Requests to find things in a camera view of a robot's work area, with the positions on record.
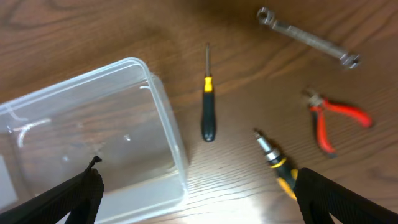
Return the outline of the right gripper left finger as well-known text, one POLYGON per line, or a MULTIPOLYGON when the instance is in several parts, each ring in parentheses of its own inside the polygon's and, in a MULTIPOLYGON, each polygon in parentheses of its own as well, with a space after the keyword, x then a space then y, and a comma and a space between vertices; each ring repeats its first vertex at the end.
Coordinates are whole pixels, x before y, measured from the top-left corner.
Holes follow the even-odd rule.
POLYGON ((95 156, 80 174, 41 195, 1 214, 1 223, 66 223, 93 224, 104 194, 104 183, 94 165, 102 159, 95 156))

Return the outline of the red handled pliers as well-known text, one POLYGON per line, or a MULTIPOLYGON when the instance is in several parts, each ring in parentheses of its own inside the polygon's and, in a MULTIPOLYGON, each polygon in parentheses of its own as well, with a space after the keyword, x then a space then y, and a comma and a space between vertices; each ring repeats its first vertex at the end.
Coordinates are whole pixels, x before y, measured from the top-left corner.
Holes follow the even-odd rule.
POLYGON ((331 120, 328 120, 328 114, 333 112, 351 118, 363 128, 370 128, 374 125, 372 117, 354 105, 334 101, 319 92, 306 89, 303 94, 308 98, 308 109, 313 118, 313 130, 318 147, 330 158, 337 156, 336 148, 330 141, 328 134, 331 120))

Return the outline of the slim yellow black screwdriver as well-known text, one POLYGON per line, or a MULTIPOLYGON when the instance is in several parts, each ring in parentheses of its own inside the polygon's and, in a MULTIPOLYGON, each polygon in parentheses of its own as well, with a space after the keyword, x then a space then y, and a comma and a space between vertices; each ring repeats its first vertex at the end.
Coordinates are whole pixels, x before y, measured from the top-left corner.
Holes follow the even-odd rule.
POLYGON ((203 87, 201 135, 204 141, 212 142, 216 137, 215 93, 210 65, 210 45, 206 45, 205 79, 203 87))

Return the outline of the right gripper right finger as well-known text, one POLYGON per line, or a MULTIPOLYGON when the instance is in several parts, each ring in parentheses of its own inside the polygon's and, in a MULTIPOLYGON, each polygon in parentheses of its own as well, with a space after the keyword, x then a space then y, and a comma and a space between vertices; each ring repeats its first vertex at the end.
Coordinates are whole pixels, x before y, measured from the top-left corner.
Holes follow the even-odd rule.
POLYGON ((305 223, 397 223, 397 214, 308 168, 298 172, 294 193, 305 223))

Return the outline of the stubby yellow black screwdriver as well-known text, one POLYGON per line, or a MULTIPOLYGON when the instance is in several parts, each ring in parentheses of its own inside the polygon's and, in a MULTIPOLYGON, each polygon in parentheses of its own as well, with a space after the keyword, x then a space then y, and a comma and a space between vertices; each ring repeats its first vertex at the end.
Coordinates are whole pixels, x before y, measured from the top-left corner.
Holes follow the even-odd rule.
POLYGON ((269 167, 276 173, 278 184, 290 198, 296 200, 294 188, 299 172, 298 169, 261 130, 254 129, 254 135, 264 152, 264 157, 269 167))

